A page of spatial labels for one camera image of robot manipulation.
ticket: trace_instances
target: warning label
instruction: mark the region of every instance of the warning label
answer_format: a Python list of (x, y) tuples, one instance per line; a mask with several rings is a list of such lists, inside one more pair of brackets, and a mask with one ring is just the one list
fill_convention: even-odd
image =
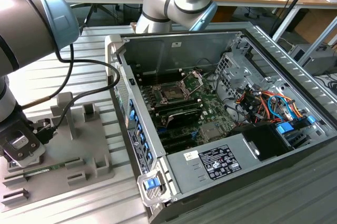
[(213, 180), (241, 170), (228, 145), (199, 153), (199, 157)]

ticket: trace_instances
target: blue release tab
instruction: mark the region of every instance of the blue release tab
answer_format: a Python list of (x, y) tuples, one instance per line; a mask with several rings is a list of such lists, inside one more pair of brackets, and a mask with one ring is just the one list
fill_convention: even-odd
[(143, 144), (145, 142), (145, 136), (144, 133), (141, 133), (141, 143)]
[(309, 116), (308, 116), (308, 121), (309, 121), (311, 124), (313, 124), (313, 123), (315, 123), (316, 119), (315, 119), (312, 115), (309, 115)]
[(141, 133), (143, 131), (142, 129), (142, 125), (138, 124), (138, 127), (137, 127), (138, 131)]
[(148, 190), (151, 190), (153, 188), (160, 186), (161, 184), (158, 178), (152, 178), (152, 179), (145, 181), (144, 185), (145, 185), (145, 189), (148, 191)]
[(281, 133), (287, 133), (289, 131), (292, 131), (294, 128), (290, 125), (290, 123), (281, 123), (278, 125), (277, 130)]
[(135, 114), (136, 114), (135, 110), (132, 110), (129, 116), (130, 120), (133, 120), (135, 118)]

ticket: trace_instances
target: table leg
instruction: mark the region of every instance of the table leg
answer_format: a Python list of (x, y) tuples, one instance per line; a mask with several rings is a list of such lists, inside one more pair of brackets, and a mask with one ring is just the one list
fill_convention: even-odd
[(290, 13), (288, 14), (288, 16), (286, 17), (286, 19), (284, 19), (284, 21), (282, 22), (281, 26), (277, 29), (277, 31), (275, 32), (274, 36), (273, 36), (273, 40), (275, 42), (277, 42), (279, 40), (279, 38), (282, 36), (283, 32), (286, 30), (286, 28), (289, 26), (289, 24), (291, 23), (291, 21), (294, 19), (294, 17), (296, 16), (296, 14), (298, 13), (298, 11), (300, 10), (300, 8), (298, 6), (295, 6)]

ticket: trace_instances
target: black cable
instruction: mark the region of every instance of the black cable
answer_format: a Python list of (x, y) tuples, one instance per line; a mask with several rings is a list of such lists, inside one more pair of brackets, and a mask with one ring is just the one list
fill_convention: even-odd
[(126, 5), (126, 4), (124, 4), (124, 6), (127, 6), (127, 7), (129, 7), (129, 8), (133, 8), (133, 9), (141, 9), (141, 8), (142, 8), (142, 7), (131, 7), (131, 6)]
[[(75, 61), (76, 61), (76, 62), (83, 62), (83, 63), (95, 63), (95, 64), (98, 64), (98, 62), (99, 62), (99, 61), (96, 61), (96, 60), (90, 60), (90, 59), (77, 59), (77, 60), (75, 60)], [(71, 108), (71, 106), (75, 103), (75, 101), (77, 101), (78, 99), (81, 99), (81, 98), (83, 98), (83, 97), (85, 97), (85, 96), (88, 96), (88, 95), (97, 94), (97, 93), (101, 93), (101, 92), (103, 92), (103, 91), (107, 91), (107, 90), (113, 88), (115, 85), (117, 85), (117, 83), (120, 81), (121, 76), (120, 76), (118, 70), (117, 70), (115, 67), (113, 67), (112, 65), (109, 65), (109, 64), (107, 64), (107, 63), (105, 63), (105, 62), (99, 62), (99, 64), (100, 64), (100, 65), (104, 65), (104, 66), (109, 67), (110, 69), (112, 69), (112, 70), (115, 72), (115, 74), (116, 74), (116, 78), (112, 81), (112, 83), (111, 83), (110, 85), (107, 85), (107, 86), (105, 86), (105, 87), (102, 87), (102, 88), (99, 88), (99, 89), (96, 89), (96, 90), (86, 91), (86, 92), (84, 92), (84, 93), (81, 93), (81, 94), (77, 95), (75, 98), (73, 98), (73, 99), (72, 99), (72, 100), (65, 106), (65, 108), (63, 109), (63, 112), (62, 112), (62, 114), (61, 114), (61, 116), (60, 116), (60, 120), (59, 120), (58, 123), (53, 127), (54, 129), (57, 129), (57, 128), (61, 125), (62, 121), (64, 120), (64, 118), (65, 118), (65, 116), (66, 116), (66, 114), (67, 114), (67, 112), (68, 112), (68, 110), (69, 110), (69, 109)]]
[(207, 62), (209, 62), (210, 63), (210, 65), (212, 65), (212, 66), (214, 66), (215, 67), (215, 69), (216, 69), (216, 65), (217, 64), (214, 64), (214, 63), (212, 63), (211, 61), (209, 61), (207, 58), (205, 58), (205, 57), (203, 57), (203, 58), (200, 58), (196, 63), (195, 63), (195, 65), (194, 65), (194, 67), (197, 67), (198, 66), (198, 64), (202, 61), (202, 60), (205, 60), (205, 61), (207, 61)]
[(273, 28), (274, 28), (275, 24), (278, 22), (279, 17), (282, 16), (284, 10), (286, 9), (286, 6), (288, 5), (288, 2), (289, 2), (289, 0), (286, 1), (285, 5), (284, 5), (284, 8), (282, 9), (281, 13), (279, 14), (279, 16), (278, 16), (278, 17), (276, 18), (276, 20), (274, 21), (274, 24), (273, 24), (273, 26), (271, 27), (270, 32), (273, 31)]
[(279, 27), (281, 26), (282, 22), (288, 17), (288, 14), (290, 13), (290, 11), (294, 8), (294, 6), (297, 4), (299, 0), (293, 0), (293, 2), (290, 4), (289, 8), (287, 9), (286, 13), (284, 14), (284, 16), (282, 17), (280, 23), (278, 25), (276, 25), (276, 27), (269, 33), (269, 36), (273, 37), (274, 34), (276, 33), (276, 31), (279, 29)]
[[(64, 108), (63, 110), (63, 113), (60, 117), (60, 120), (59, 120), (59, 123), (54, 126), (54, 128), (58, 128), (60, 126), (60, 124), (62, 123), (62, 120), (64, 119), (68, 109), (70, 109), (70, 107), (75, 103), (75, 101), (77, 101), (78, 99), (82, 98), (82, 97), (85, 97), (85, 96), (88, 96), (88, 95), (92, 95), (92, 94), (97, 94), (97, 93), (100, 93), (102, 91), (106, 91), (106, 90), (109, 90), (110, 88), (114, 87), (118, 81), (120, 80), (120, 75), (119, 75), (119, 72), (117, 71), (117, 69), (115, 67), (113, 67), (112, 65), (109, 65), (105, 62), (101, 62), (101, 61), (97, 61), (97, 60), (91, 60), (91, 59), (73, 59), (71, 58), (70, 60), (69, 59), (63, 59), (60, 55), (60, 50), (58, 48), (58, 45), (57, 45), (57, 42), (55, 40), (55, 37), (54, 37), (54, 34), (53, 34), (53, 31), (49, 25), (49, 23), (44, 19), (44, 17), (42, 16), (42, 14), (38, 11), (37, 7), (35, 6), (35, 4), (33, 3), (32, 0), (26, 0), (29, 5), (36, 11), (36, 13), (40, 16), (41, 20), (43, 21), (45, 27), (47, 28), (48, 32), (49, 32), (49, 35), (50, 37), (52, 38), (52, 42), (53, 42), (53, 45), (55, 47), (55, 54), (56, 54), (56, 57), (57, 59), (62, 62), (62, 63), (70, 63), (71, 64), (71, 69), (72, 69), (72, 66), (74, 63), (91, 63), (91, 64), (99, 64), (99, 65), (104, 65), (106, 67), (109, 67), (110, 69), (112, 69), (115, 73), (116, 73), (116, 78), (115, 80), (112, 82), (112, 84), (110, 85), (107, 85), (106, 87), (103, 87), (103, 88), (99, 88), (99, 89), (95, 89), (95, 90), (91, 90), (91, 91), (87, 91), (87, 92), (84, 92), (84, 93), (81, 93), (79, 95), (77, 95), (75, 98), (73, 98), (67, 105), (66, 107)], [(63, 87), (66, 85), (66, 82), (69, 80), (69, 77), (70, 75), (67, 75), (66, 77), (66, 81), (64, 81), (65, 83), (63, 83)], [(52, 95), (57, 95), (62, 89), (59, 88), (55, 93), (53, 93)]]
[[(39, 17), (43, 20), (44, 24), (46, 26), (48, 26), (47, 23), (46, 23), (46, 20), (44, 19), (44, 17), (40, 13), (40, 11), (37, 9), (37, 7), (33, 3), (33, 1), (32, 0), (26, 0), (26, 1), (30, 5), (30, 7), (33, 8), (36, 11), (36, 13), (39, 15)], [(49, 34), (50, 34), (50, 36), (52, 37), (52, 40), (53, 40), (53, 44), (54, 44), (54, 47), (55, 47), (55, 54), (58, 55), (59, 58), (61, 59), (59, 61), (61, 63), (69, 63), (69, 69), (68, 69), (67, 75), (66, 75), (65, 79), (63, 80), (63, 83), (60, 85), (60, 87), (55, 92), (53, 92), (49, 96), (43, 97), (43, 98), (38, 99), (36, 101), (33, 101), (29, 104), (23, 105), (22, 110), (25, 110), (25, 109), (28, 109), (30, 107), (36, 106), (38, 104), (41, 104), (45, 101), (48, 101), (48, 100), (54, 98), (56, 95), (58, 95), (63, 90), (63, 88), (66, 86), (66, 84), (68, 83), (68, 81), (70, 79), (70, 76), (71, 76), (71, 73), (72, 73), (72, 70), (73, 70), (73, 66), (74, 66), (74, 46), (73, 46), (73, 44), (70, 44), (70, 60), (63, 60), (61, 58), (60, 50), (59, 50), (58, 45), (56, 43), (53, 32), (49, 32)]]

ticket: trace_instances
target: metal frame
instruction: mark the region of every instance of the metal frame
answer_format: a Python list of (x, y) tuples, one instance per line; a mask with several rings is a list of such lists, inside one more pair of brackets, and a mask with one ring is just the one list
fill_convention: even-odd
[[(70, 3), (118, 3), (118, 4), (142, 4), (143, 0), (65, 0), (66, 2)], [(218, 6), (233, 6), (233, 7), (270, 7), (270, 8), (284, 8), (284, 3), (254, 3), (254, 2), (225, 2), (225, 1), (216, 1)], [(279, 38), (282, 36), (283, 32), (289, 26), (291, 21), (293, 21), (294, 17), (298, 13), (298, 11), (302, 8), (317, 8), (317, 9), (337, 9), (337, 5), (304, 5), (303, 3), (298, 3), (289, 13), (288, 17), (283, 21), (279, 29), (276, 31), (275, 35), (273, 36), (274, 41), (278, 41)]]
[[(216, 33), (223, 33), (223, 32), (233, 32), (233, 31), (239, 31), (242, 32), (244, 36), (248, 37), (251, 41), (251, 45), (254, 47), (255, 50), (258, 50), (260, 55), (270, 64), (270, 66), (278, 73), (281, 73), (281, 76), (286, 79), (288, 84), (292, 87), (296, 87), (297, 92), (301, 94), (302, 97), (306, 99), (306, 103), (314, 108), (310, 110), (317, 110), (318, 116), (317, 118), (324, 117), (326, 119), (326, 122), (328, 125), (330, 125), (332, 128), (337, 128), (337, 120), (333, 118), (326, 110), (325, 107), (320, 104), (318, 101), (316, 101), (316, 96), (313, 97), (313, 95), (310, 93), (310, 89), (306, 89), (303, 87), (302, 83), (300, 82), (296, 77), (293, 77), (292, 75), (295, 74), (294, 69), (297, 69), (300, 72), (303, 72), (303, 69), (292, 59), (289, 58), (289, 56), (286, 56), (284, 60), (288, 60), (289, 63), (292, 63), (293, 66), (289, 68), (289, 66), (283, 66), (283, 61), (281, 61), (281, 58), (284, 58), (285, 52), (283, 50), (278, 50), (278, 46), (275, 45), (275, 42), (271, 38), (268, 37), (268, 35), (264, 32), (262, 32), (257, 27), (253, 28), (247, 28), (247, 29), (240, 29), (237, 27), (236, 29), (226, 29), (226, 30), (213, 30), (213, 31), (206, 31), (205, 33), (210, 34), (216, 34)], [(169, 35), (163, 35), (163, 34), (156, 34), (156, 35), (150, 35), (150, 34), (144, 34), (142, 37), (148, 37), (148, 36), (154, 36), (154, 37), (161, 37), (161, 36), (183, 36), (185, 34), (188, 34), (188, 32), (178, 32), (178, 33), (172, 33)], [(125, 42), (129, 42), (128, 40), (133, 37), (134, 39), (138, 39), (138, 37), (135, 37), (136, 35), (122, 35), (123, 39), (125, 39)], [(306, 76), (307, 79), (304, 81), (307, 81), (309, 76), (306, 74), (301, 73), (301, 75)], [(313, 85), (317, 85), (320, 87), (317, 82), (313, 82)], [(161, 210), (155, 210), (153, 212), (153, 216), (150, 217), (150, 221), (152, 223), (161, 223), (162, 221), (165, 221), (167, 219), (175, 218), (177, 215), (180, 215), (186, 211), (191, 211), (194, 208), (202, 206), (202, 204), (209, 202), (211, 200), (216, 199), (219, 194), (228, 194), (230, 192), (233, 192), (234, 190), (237, 190), (241, 187), (244, 187), (253, 181), (259, 180), (266, 176), (266, 174), (270, 175), (274, 172), (277, 172), (279, 169), (286, 168), (288, 166), (291, 166), (295, 164), (296, 162), (302, 160), (304, 157), (308, 156), (309, 154), (313, 153), (317, 149), (320, 149), (323, 147), (325, 143), (329, 143), (336, 139), (337, 136), (331, 136), (330, 139), (325, 140), (324, 143), (320, 142), (317, 144), (313, 144), (311, 148), (309, 147), (303, 147), (300, 150), (296, 150), (291, 155), (285, 155), (282, 158), (275, 159), (272, 162), (266, 162), (265, 166), (259, 167), (258, 169), (251, 171), (249, 174), (245, 174), (244, 176), (238, 176), (237, 178), (233, 178), (232, 180), (224, 182), (219, 182), (216, 186), (212, 187), (211, 185), (205, 185), (201, 188), (198, 188), (198, 190), (193, 190), (184, 193), (183, 195), (178, 193), (174, 196), (173, 200), (177, 201), (171, 206), (160, 208)]]
[(304, 55), (299, 60), (299, 64), (303, 65), (304, 62), (309, 58), (310, 54), (315, 51), (318, 46), (324, 41), (324, 39), (331, 34), (337, 27), (337, 17), (328, 25), (328, 27), (322, 32), (322, 34), (317, 38), (317, 40), (310, 46), (310, 48), (304, 53)]

